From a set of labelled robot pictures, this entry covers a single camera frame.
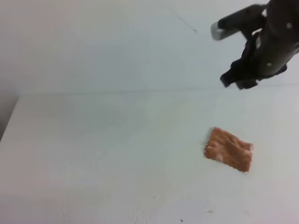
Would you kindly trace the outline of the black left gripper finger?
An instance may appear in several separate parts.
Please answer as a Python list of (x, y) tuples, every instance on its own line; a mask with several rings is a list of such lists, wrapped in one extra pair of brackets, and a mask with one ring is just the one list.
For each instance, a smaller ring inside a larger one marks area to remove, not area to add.
[(235, 83), (238, 88), (245, 88), (246, 61), (239, 59), (232, 62), (230, 69), (221, 75), (220, 80), (225, 88)]

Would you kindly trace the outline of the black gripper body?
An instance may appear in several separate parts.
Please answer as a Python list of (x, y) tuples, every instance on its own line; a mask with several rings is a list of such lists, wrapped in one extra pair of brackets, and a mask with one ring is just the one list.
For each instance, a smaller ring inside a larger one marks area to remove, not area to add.
[(286, 71), (299, 50), (299, 2), (271, 0), (243, 10), (247, 38), (244, 78), (270, 78)]

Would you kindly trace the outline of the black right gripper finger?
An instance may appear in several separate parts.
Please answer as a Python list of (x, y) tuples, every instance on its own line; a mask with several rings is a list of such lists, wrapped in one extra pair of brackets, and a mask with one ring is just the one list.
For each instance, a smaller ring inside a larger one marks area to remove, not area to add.
[(238, 89), (251, 89), (257, 86), (257, 81), (255, 79), (238, 79), (236, 86)]

